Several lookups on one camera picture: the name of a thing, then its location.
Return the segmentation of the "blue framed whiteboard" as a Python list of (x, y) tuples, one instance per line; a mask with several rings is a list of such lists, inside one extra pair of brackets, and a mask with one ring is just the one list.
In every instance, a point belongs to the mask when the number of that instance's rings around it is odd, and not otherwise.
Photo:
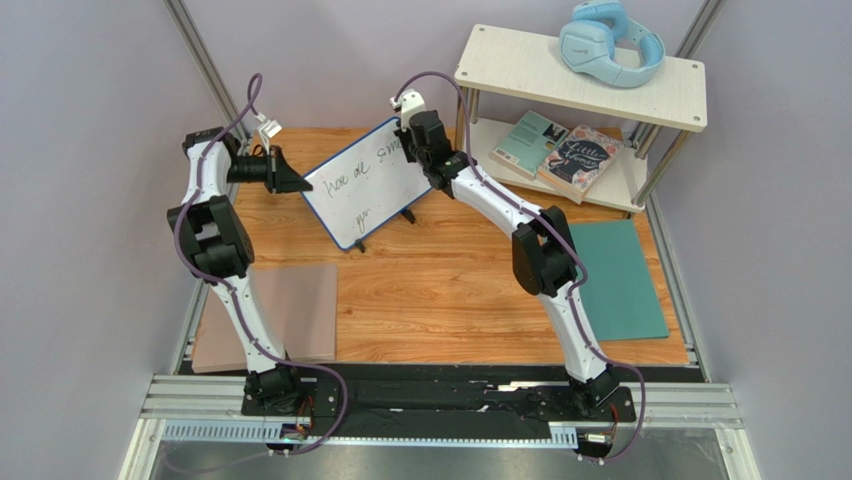
[(302, 197), (336, 247), (348, 251), (410, 208), (431, 187), (406, 159), (391, 117), (310, 170)]

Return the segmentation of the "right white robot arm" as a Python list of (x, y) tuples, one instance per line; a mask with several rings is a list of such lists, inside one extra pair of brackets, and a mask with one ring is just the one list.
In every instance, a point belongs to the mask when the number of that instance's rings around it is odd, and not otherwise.
[(404, 115), (395, 134), (407, 161), (422, 169), (433, 189), (475, 209), (510, 239), (514, 277), (540, 301), (560, 342), (570, 379), (568, 408), (586, 418), (601, 412), (618, 383), (582, 305), (586, 269), (564, 212), (522, 199), (453, 149), (434, 110)]

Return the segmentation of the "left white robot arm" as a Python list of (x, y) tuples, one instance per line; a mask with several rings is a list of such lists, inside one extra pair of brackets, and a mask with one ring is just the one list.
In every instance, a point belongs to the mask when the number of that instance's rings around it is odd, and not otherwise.
[(240, 141), (224, 127), (190, 133), (182, 148), (190, 181), (167, 221), (181, 261), (211, 286), (237, 332), (247, 370), (243, 410), (294, 414), (306, 403), (304, 389), (254, 292), (253, 245), (227, 190), (238, 183), (259, 183), (272, 194), (313, 187), (288, 165), (279, 146), (243, 155)]

